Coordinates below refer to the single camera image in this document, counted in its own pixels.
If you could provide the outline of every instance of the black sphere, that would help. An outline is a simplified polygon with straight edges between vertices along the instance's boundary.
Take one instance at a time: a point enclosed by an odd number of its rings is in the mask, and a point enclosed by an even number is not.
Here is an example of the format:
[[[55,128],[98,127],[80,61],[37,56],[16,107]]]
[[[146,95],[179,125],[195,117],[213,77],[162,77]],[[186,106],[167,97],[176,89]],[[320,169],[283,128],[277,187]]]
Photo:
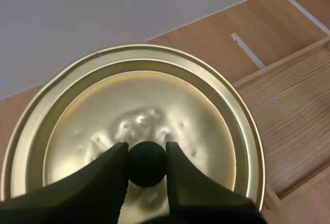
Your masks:
[[[157,143],[144,141],[128,153],[129,179],[140,187],[158,184],[166,174],[166,152]]]

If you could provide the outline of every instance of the white tape strip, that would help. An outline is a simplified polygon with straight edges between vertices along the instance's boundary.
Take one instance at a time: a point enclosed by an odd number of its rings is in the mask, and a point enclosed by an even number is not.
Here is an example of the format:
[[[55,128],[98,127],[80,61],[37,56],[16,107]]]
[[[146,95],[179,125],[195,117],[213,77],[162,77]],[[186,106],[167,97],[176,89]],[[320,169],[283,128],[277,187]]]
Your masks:
[[[251,60],[257,65],[258,68],[262,69],[265,68],[265,65],[262,61],[255,55],[255,53],[250,50],[250,48],[243,42],[243,40],[236,34],[232,34],[232,38],[237,44],[246,52],[246,54],[251,58]]]
[[[310,14],[304,7],[298,4],[295,0],[288,0],[293,4],[299,11],[301,11],[306,17],[308,17],[313,23],[315,23],[321,30],[324,31],[328,36],[330,36],[330,29],[328,29],[324,24],[317,20],[312,14]]]

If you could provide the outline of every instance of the white wall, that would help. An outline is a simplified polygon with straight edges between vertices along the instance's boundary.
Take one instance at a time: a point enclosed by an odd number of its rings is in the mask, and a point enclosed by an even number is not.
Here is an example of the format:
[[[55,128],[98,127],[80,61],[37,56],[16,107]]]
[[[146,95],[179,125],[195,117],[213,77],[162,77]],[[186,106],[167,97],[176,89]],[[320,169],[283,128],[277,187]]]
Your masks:
[[[244,0],[0,0],[0,99],[78,57],[142,42]]]

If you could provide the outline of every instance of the can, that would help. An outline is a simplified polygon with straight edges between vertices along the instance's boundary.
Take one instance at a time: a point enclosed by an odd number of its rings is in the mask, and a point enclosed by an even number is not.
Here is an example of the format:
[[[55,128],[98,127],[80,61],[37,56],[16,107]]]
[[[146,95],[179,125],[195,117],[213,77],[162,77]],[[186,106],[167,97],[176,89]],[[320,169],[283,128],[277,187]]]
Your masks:
[[[87,55],[36,94],[11,136],[1,198],[63,179],[116,142],[145,140],[178,142],[202,173],[261,209],[262,144],[243,99],[203,61],[152,44]],[[130,183],[119,223],[168,211],[166,179],[147,189]]]

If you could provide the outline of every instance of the metal can lid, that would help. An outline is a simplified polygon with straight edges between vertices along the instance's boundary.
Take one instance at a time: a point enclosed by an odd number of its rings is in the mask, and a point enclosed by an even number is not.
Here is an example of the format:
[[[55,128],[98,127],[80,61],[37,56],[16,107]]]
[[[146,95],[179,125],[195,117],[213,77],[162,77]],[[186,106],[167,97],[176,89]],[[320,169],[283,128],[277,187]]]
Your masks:
[[[114,143],[177,141],[205,175],[261,209],[265,165],[247,106],[216,70],[179,50],[130,44],[68,66],[30,102],[11,137],[2,200],[56,182]],[[168,211],[166,183],[130,184],[120,221]]]

